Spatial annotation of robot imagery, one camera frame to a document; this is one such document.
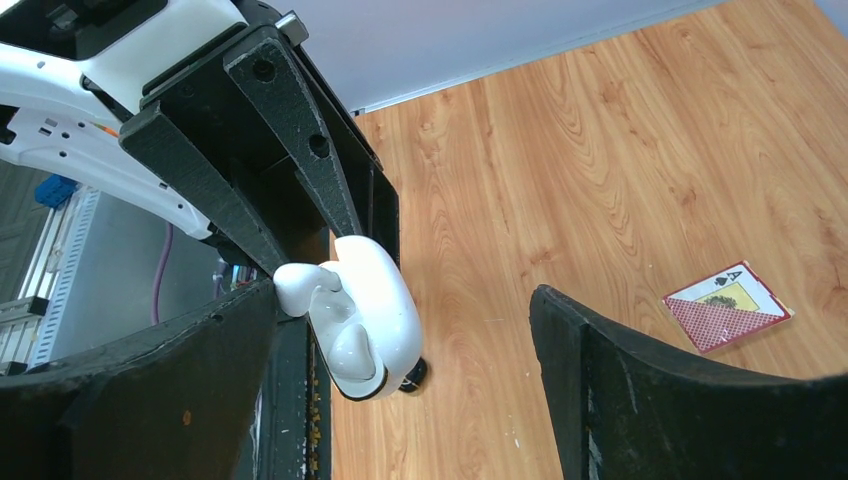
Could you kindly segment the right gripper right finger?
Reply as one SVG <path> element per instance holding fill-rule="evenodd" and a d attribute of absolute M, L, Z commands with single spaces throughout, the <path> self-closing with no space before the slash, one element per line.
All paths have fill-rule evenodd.
<path fill-rule="evenodd" d="M 548 285 L 529 304 L 567 479 L 843 479 L 847 378 L 791 379 L 678 349 Z"/>

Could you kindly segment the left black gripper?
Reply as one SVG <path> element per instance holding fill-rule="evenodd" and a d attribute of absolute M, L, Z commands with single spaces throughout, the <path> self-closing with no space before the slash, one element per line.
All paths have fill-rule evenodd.
<path fill-rule="evenodd" d="M 271 274 L 363 235 L 400 257 L 399 200 L 306 52 L 273 24 L 237 26 L 143 88 L 123 150 L 207 219 L 203 242 Z"/>

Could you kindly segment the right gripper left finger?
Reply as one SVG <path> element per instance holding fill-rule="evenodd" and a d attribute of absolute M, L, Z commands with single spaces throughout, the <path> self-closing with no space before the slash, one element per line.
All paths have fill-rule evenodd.
<path fill-rule="evenodd" d="M 278 308 L 262 280 L 1 381 L 5 479 L 229 479 Z"/>

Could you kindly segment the white earbud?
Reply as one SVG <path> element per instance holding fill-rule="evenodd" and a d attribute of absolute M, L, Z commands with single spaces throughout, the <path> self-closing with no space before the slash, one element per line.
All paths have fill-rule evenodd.
<path fill-rule="evenodd" d="M 342 290 L 342 282 L 338 274 L 316 264 L 281 265 L 274 272 L 272 280 L 282 311 L 295 318 L 308 313 L 312 295 L 318 287 L 332 292 Z"/>
<path fill-rule="evenodd" d="M 340 331 L 327 354 L 327 360 L 331 373 L 345 381 L 365 382 L 377 373 L 367 332 L 358 324 Z"/>

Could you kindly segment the white earbud charging case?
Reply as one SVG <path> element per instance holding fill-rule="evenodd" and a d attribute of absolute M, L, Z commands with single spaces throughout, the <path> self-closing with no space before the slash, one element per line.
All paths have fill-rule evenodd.
<path fill-rule="evenodd" d="M 422 355 L 419 314 L 400 270 L 384 248 L 365 236 L 334 241 L 335 260 L 321 264 L 338 274 L 342 290 L 318 287 L 308 317 L 325 366 L 338 391 L 348 400 L 376 400 L 393 394 Z M 345 327 L 361 325 L 368 335 L 376 375 L 365 382 L 334 376 L 327 354 Z"/>

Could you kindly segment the black earbud charging case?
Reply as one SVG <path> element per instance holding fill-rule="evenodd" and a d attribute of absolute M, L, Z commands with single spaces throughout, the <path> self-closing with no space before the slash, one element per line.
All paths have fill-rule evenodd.
<path fill-rule="evenodd" d="M 406 394 L 418 392 L 429 373 L 429 365 L 423 357 L 420 357 L 415 366 L 405 375 L 399 390 Z"/>

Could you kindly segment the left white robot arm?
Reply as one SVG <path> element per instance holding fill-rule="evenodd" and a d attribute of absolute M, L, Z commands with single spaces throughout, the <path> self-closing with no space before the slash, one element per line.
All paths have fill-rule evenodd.
<path fill-rule="evenodd" d="M 263 1 L 5 1 L 1 157 L 266 273 L 329 235 L 398 260 L 397 192 L 308 36 Z"/>

